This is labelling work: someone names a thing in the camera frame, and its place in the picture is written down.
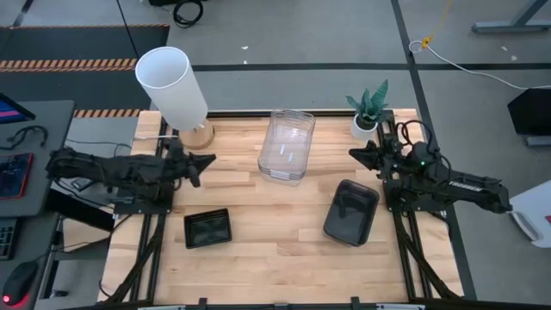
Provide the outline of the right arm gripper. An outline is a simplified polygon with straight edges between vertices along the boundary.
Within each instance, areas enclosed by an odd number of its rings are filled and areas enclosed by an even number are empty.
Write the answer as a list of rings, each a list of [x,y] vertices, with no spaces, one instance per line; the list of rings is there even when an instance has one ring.
[[[374,141],[369,141],[363,148],[349,149],[349,155],[368,170],[378,170],[379,179],[389,179],[400,171],[405,159],[401,149],[379,150]]]

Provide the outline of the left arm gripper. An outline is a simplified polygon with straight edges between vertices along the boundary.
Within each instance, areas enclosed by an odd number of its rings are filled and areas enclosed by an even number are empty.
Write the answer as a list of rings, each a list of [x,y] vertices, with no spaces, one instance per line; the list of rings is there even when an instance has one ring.
[[[199,171],[204,171],[215,161],[214,154],[167,156],[168,172],[172,179],[188,179],[194,188],[201,186]]]

